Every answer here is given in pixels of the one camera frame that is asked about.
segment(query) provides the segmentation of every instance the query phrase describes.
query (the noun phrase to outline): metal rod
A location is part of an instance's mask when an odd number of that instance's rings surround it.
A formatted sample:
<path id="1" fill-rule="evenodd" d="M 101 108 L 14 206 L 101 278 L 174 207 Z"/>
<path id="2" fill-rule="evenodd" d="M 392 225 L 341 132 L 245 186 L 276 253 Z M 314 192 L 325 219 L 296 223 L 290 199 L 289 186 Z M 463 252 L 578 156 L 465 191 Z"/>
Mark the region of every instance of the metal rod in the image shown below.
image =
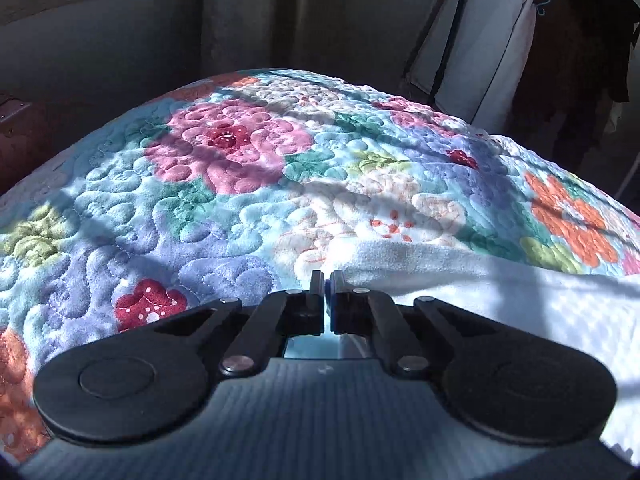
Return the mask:
<path id="1" fill-rule="evenodd" d="M 442 85 L 442 81 L 444 80 L 444 73 L 447 69 L 447 63 L 449 62 L 449 57 L 451 57 L 453 46 L 456 43 L 456 36 L 458 35 L 458 30 L 460 29 L 462 15 L 465 12 L 465 4 L 466 0 L 458 0 L 458 6 L 456 7 L 456 13 L 453 15 L 451 30 L 449 31 L 449 37 L 447 38 L 447 43 L 444 47 L 442 59 L 440 60 L 440 66 L 438 67 L 436 77 L 433 79 L 433 85 L 431 86 L 431 92 L 429 94 L 429 100 L 427 102 L 429 106 L 433 106 L 435 104 L 436 94 L 440 90 L 440 86 Z"/>

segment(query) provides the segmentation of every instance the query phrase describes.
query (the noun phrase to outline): silver screw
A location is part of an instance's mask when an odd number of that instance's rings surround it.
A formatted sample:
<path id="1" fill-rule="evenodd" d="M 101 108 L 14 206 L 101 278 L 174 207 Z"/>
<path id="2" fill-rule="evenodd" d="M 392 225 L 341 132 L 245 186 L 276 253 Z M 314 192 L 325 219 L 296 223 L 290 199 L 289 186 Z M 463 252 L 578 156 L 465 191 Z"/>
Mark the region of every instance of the silver screw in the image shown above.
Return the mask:
<path id="1" fill-rule="evenodd" d="M 246 355 L 232 355 L 222 361 L 222 367 L 229 372 L 245 372 L 254 365 L 254 360 Z"/>
<path id="2" fill-rule="evenodd" d="M 428 368 L 429 362 L 418 355 L 405 355 L 398 359 L 398 367 L 405 372 L 421 372 Z"/>

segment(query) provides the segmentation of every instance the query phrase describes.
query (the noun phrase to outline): white blanket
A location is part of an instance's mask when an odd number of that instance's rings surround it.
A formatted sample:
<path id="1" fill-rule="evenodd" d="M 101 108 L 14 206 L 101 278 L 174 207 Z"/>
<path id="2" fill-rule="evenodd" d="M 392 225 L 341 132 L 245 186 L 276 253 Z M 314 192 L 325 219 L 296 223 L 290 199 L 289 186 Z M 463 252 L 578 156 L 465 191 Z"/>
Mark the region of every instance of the white blanket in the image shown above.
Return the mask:
<path id="1" fill-rule="evenodd" d="M 618 383 L 602 439 L 640 462 L 640 276 L 575 276 L 429 244 L 357 238 L 330 244 L 322 270 L 328 277 L 337 269 L 397 303 L 434 296 L 599 359 Z M 318 354 L 332 344 L 330 334 L 316 338 Z"/>

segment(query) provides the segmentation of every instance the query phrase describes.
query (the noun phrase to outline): quilted bedspread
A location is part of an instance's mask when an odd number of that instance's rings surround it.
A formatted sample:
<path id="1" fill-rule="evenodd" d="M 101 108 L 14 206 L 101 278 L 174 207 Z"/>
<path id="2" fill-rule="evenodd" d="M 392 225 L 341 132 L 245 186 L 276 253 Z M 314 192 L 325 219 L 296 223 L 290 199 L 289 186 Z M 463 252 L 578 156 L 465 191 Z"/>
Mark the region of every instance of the quilted bedspread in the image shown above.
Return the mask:
<path id="1" fill-rule="evenodd" d="M 24 460 L 53 356 L 222 296 L 306 285 L 335 237 L 640 273 L 640 219 L 506 137 L 292 70 L 217 76 L 89 134 L 0 198 L 0 437 Z"/>

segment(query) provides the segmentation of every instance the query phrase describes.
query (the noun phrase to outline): round black cover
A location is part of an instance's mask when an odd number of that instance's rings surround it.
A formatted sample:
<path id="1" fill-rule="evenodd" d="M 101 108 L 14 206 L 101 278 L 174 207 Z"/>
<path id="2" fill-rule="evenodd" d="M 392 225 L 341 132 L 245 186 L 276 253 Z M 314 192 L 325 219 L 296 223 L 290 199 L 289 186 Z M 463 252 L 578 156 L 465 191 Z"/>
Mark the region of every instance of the round black cover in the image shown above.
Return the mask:
<path id="1" fill-rule="evenodd" d="M 117 444 L 161 433 L 200 406 L 207 372 L 175 336 L 115 336 L 53 358 L 36 376 L 33 398 L 55 434 Z"/>
<path id="2" fill-rule="evenodd" d="M 596 359 L 508 334 L 470 339 L 446 368 L 442 386 L 473 427 L 539 446 L 601 432 L 616 402 L 616 383 Z"/>

